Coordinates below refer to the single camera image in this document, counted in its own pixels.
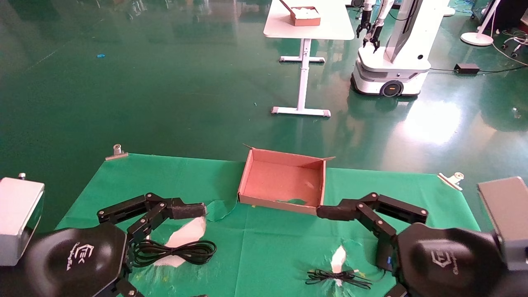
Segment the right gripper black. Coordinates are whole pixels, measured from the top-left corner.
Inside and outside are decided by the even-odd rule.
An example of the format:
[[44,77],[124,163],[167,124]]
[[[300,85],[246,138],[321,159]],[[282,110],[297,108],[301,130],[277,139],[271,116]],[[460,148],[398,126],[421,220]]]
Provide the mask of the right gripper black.
[[[398,283],[385,297],[490,297],[507,271],[492,234],[430,228],[424,225],[427,210],[383,194],[319,205],[316,214],[329,220],[357,220],[371,231],[378,239],[375,265],[384,271],[393,269],[396,242]],[[379,214],[412,225],[397,236]]]

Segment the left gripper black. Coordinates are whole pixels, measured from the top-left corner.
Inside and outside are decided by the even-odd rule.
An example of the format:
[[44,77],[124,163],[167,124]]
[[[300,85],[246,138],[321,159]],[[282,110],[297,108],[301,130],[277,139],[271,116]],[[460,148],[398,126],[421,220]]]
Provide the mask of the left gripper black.
[[[33,239],[23,256],[28,289],[23,296],[144,297],[127,280],[127,244],[139,244],[167,219],[205,215],[203,203],[147,193],[99,210],[96,227],[64,228]],[[127,235],[113,225],[137,216]]]

